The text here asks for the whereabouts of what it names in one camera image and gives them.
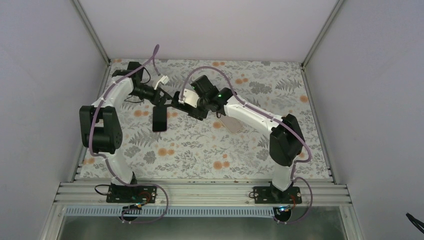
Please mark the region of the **purple phone with black screen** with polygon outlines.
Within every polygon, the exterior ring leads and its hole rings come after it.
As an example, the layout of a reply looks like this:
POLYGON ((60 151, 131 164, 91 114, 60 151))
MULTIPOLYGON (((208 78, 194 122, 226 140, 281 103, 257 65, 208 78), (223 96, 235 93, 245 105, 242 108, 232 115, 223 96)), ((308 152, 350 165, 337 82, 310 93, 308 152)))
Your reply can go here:
POLYGON ((152 131, 166 132, 168 129, 168 115, 165 106, 154 106, 152 109, 152 131))

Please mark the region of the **beige phone case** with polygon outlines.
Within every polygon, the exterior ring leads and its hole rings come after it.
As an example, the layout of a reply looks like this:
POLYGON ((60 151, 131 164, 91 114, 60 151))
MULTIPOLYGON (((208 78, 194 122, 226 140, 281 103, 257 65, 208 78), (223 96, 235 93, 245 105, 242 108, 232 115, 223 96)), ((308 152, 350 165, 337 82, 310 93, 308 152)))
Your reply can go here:
POLYGON ((232 134, 239 133, 243 128, 243 124, 236 118, 221 115, 219 118, 222 125, 232 134))

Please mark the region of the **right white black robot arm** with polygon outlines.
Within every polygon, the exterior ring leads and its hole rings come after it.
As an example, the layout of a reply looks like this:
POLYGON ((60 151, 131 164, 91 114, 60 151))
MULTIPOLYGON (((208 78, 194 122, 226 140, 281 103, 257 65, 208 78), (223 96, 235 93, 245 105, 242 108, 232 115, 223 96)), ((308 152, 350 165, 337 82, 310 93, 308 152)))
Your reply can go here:
POLYGON ((295 158, 305 146, 303 133, 294 115, 268 113, 239 97, 231 88, 218 89, 205 75, 198 77, 189 87, 184 86, 174 97, 193 118, 201 119, 208 112, 218 113, 239 120, 266 135, 274 172, 265 198, 278 204, 289 199, 294 184, 292 171, 295 158))

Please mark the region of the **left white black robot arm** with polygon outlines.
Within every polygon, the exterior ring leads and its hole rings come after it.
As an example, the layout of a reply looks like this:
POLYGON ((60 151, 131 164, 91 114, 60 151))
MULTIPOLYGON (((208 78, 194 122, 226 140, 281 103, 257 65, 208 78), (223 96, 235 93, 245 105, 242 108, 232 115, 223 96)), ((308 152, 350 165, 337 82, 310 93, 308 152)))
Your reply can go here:
POLYGON ((111 183, 121 185, 119 196, 131 203, 139 197, 135 173, 127 165, 121 151, 124 139, 118 111, 130 97, 147 100, 154 105, 152 112, 153 132, 165 132, 168 128, 167 101, 171 95, 160 88, 169 77, 159 74, 156 78, 138 62, 130 62, 128 69, 116 70, 105 92, 91 105, 79 110, 82 144, 94 157, 105 159, 112 175, 111 183))

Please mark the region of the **floral patterned table mat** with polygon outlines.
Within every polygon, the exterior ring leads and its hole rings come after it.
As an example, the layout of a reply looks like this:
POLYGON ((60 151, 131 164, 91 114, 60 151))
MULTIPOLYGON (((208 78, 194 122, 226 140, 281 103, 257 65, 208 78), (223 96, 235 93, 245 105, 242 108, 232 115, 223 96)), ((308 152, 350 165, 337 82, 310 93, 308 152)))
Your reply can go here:
MULTIPOLYGON (((218 88, 233 86, 247 102, 276 115, 294 115, 312 154, 298 163, 295 176, 328 181, 331 177, 319 140, 309 98, 296 62, 157 60, 148 72, 169 77, 163 89, 173 95, 185 78, 206 75, 218 88)), ((123 132, 121 151, 138 179, 270 179, 274 161, 269 140, 243 125, 230 133, 209 113, 199 121, 174 108, 167 110, 167 131, 152 131, 153 105, 133 97, 118 110, 123 132)))

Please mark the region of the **black object at corner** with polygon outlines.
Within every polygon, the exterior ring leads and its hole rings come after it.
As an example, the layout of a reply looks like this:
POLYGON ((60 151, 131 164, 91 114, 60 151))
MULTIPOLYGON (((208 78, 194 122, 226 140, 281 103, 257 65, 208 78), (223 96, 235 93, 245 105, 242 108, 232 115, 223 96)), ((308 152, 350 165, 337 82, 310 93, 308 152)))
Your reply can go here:
POLYGON ((414 227, 416 227, 421 233, 424 233, 424 223, 420 221, 419 219, 415 218, 412 214, 407 212, 406 214, 407 219, 412 223, 414 227))

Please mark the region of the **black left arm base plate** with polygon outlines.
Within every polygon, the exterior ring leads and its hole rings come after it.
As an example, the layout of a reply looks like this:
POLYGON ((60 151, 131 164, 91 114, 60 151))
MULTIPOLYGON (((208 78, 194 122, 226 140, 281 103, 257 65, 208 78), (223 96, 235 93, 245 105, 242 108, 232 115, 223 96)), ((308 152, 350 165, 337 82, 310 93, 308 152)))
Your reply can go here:
POLYGON ((152 185, 124 186, 111 184, 106 195, 107 203, 153 204, 157 187, 152 185))

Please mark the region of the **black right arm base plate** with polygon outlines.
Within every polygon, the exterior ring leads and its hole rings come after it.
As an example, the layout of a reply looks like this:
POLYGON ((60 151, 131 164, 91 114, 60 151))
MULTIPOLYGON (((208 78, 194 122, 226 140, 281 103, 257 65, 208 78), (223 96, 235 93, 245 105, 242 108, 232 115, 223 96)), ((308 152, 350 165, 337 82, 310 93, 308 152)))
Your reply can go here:
POLYGON ((273 186, 255 186, 248 196, 255 204, 301 204, 302 194, 300 188, 290 186, 281 191, 273 186))

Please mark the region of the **left aluminium frame post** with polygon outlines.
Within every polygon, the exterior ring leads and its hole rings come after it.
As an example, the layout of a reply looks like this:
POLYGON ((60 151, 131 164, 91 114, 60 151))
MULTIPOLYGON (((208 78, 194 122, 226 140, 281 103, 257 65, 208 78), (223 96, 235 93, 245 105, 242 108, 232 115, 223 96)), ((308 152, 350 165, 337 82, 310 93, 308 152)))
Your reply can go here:
POLYGON ((103 61, 108 66, 110 64, 111 60, 108 57, 108 54, 106 53, 106 50, 105 50, 103 44, 101 43, 100 38, 99 38, 98 34, 96 33, 94 26, 92 25, 86 11, 84 10, 84 7, 83 7, 81 1, 80 0, 71 0, 70 2, 73 4, 78 16, 82 20, 83 25, 86 28, 88 35, 90 36, 91 40, 93 41, 97 51, 101 55, 103 61))

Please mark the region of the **aluminium frame post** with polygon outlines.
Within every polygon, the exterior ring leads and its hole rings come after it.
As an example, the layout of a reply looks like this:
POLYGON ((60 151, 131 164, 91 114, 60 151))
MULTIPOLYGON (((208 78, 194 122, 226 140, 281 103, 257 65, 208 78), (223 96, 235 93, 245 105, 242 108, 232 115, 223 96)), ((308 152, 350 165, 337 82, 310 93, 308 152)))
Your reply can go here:
POLYGON ((108 57, 108 54, 106 53, 106 50, 105 50, 103 44, 101 43, 100 38, 99 38, 98 34, 96 33, 94 26, 92 25, 86 11, 84 10, 84 7, 83 7, 81 1, 80 0, 71 0, 70 2, 73 4, 78 16, 82 20, 83 25, 86 28, 88 35, 90 36, 91 40, 93 41, 97 51, 101 55, 103 61, 108 66, 110 64, 111 60, 108 57))
POLYGON ((308 66, 309 62, 311 61, 314 53, 316 52, 317 48, 319 47, 321 41, 323 40, 324 36, 326 35, 327 31, 329 30, 330 26, 332 25, 334 19, 338 15, 340 8, 343 6, 345 0, 337 0, 328 15, 324 25, 322 26, 320 32, 318 33, 317 37, 315 38, 311 48, 309 49, 306 57, 304 58, 303 62, 301 63, 302 70, 305 70, 308 66))

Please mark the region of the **front aluminium rail beam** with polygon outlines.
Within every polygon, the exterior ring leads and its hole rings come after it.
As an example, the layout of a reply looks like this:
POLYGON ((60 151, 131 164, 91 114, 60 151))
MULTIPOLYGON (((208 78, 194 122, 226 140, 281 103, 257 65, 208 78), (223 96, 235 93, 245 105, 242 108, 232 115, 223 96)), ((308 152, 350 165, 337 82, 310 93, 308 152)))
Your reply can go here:
MULTIPOLYGON (((75 181, 59 185, 53 203, 55 205, 107 205, 106 196, 95 192, 94 187, 102 193, 107 188, 102 182, 75 181)), ((196 207, 251 207, 254 200, 248 194, 254 186, 267 185, 267 182, 159 182, 164 188, 157 191, 156 205, 164 206, 165 196, 170 206, 196 207)), ((346 185, 333 184, 326 181, 312 181, 309 184, 299 180, 294 184, 300 189, 302 203, 307 206, 312 202, 314 207, 351 206, 352 200, 346 185)))

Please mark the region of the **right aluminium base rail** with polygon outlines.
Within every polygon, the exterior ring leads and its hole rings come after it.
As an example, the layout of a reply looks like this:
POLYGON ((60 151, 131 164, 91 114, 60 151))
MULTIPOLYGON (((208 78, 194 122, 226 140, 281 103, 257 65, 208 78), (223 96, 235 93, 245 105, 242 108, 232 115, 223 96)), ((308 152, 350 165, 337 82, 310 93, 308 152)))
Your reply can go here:
POLYGON ((325 138, 324 138, 324 134, 323 134, 320 119, 319 119, 319 116, 318 116, 317 108, 316 108, 316 105, 315 105, 315 102, 314 102, 314 98, 313 98, 313 94, 312 94, 312 91, 311 91, 310 84, 308 82, 308 78, 307 78, 307 74, 306 74, 306 67, 303 64, 301 64, 300 68, 301 68, 301 75, 302 75, 304 87, 305 87, 305 90, 306 90, 306 93, 307 93, 307 96, 308 96, 308 99, 309 99, 309 105, 311 107, 311 112, 312 112, 312 115, 313 115, 313 118, 314 118, 315 127, 316 127, 316 130, 317 130, 317 133, 318 133, 318 138, 319 138, 321 148, 322 148, 322 151, 323 151, 324 160, 325 160, 326 165, 329 169, 328 171, 331 172, 329 175, 331 177, 332 182, 335 185, 338 185, 339 183, 338 183, 336 175, 335 175, 336 169, 332 166, 332 161, 331 161, 331 158, 330 158, 330 155, 329 155, 329 152, 328 152, 327 143, 326 143, 325 138))

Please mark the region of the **right aluminium frame post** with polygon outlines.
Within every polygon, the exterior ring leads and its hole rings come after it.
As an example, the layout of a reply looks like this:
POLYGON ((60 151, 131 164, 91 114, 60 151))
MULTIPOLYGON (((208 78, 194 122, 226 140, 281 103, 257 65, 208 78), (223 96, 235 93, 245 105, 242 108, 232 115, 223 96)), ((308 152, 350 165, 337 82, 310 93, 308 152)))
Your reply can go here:
POLYGON ((323 40, 324 36, 326 35, 327 31, 329 30, 330 26, 332 25, 334 19, 338 15, 340 8, 343 6, 345 0, 337 0, 328 15, 324 25, 322 26, 320 32, 318 33, 317 37, 315 38, 311 48, 309 49, 306 57, 304 58, 303 62, 301 63, 302 70, 305 70, 308 66, 309 62, 311 61, 314 53, 316 52, 317 48, 319 47, 321 41, 323 40))

